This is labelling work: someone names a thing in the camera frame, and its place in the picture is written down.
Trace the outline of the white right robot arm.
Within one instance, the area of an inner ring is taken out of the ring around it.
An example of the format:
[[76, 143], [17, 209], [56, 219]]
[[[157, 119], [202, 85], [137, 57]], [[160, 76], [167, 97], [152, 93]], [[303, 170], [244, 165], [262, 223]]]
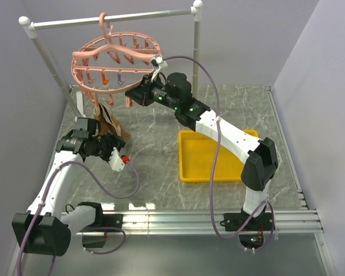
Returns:
[[141, 83], [125, 95], [141, 106], [156, 102], [174, 110], [175, 118], [184, 127], [211, 138], [239, 158], [244, 165], [241, 181], [246, 186], [242, 223], [250, 230], [263, 223], [269, 184], [278, 168], [272, 139], [261, 140], [223, 120], [193, 97], [191, 84], [183, 73], [170, 74], [164, 83], [150, 74], [145, 75]]

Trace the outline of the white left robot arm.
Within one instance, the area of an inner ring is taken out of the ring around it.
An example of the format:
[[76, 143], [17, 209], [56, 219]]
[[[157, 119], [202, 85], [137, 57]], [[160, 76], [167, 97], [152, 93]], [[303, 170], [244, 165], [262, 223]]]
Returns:
[[98, 120], [80, 117], [75, 128], [56, 144], [50, 172], [35, 200], [25, 213], [16, 213], [12, 227], [21, 253], [62, 256], [72, 236], [88, 228], [99, 231], [105, 223], [100, 203], [81, 202], [74, 211], [62, 216], [63, 207], [77, 169], [90, 156], [101, 158], [111, 169], [122, 171], [119, 156], [125, 141], [119, 131], [101, 134]]

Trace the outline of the pink round clip hanger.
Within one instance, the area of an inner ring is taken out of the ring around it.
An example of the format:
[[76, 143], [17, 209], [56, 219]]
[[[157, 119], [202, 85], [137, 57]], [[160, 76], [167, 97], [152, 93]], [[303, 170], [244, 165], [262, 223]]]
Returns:
[[[159, 44], [152, 37], [137, 32], [114, 32], [106, 21], [107, 13], [101, 13], [98, 24], [102, 35], [72, 53], [71, 73], [81, 92], [98, 107], [99, 96], [108, 95], [108, 103], [114, 104], [113, 96], [124, 93], [140, 84], [141, 79], [117, 83], [117, 72], [122, 74], [151, 74], [150, 59], [161, 55]], [[110, 78], [104, 86], [101, 71]]]

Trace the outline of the brown underwear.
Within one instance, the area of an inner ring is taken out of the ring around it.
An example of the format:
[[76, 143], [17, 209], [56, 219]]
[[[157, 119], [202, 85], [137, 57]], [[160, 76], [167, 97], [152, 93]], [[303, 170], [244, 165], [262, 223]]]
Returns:
[[103, 136], [109, 132], [120, 136], [124, 140], [128, 140], [131, 134], [128, 133], [121, 125], [118, 119], [113, 115], [112, 110], [102, 104], [98, 103], [98, 107], [94, 109], [94, 118], [99, 121], [98, 136]]

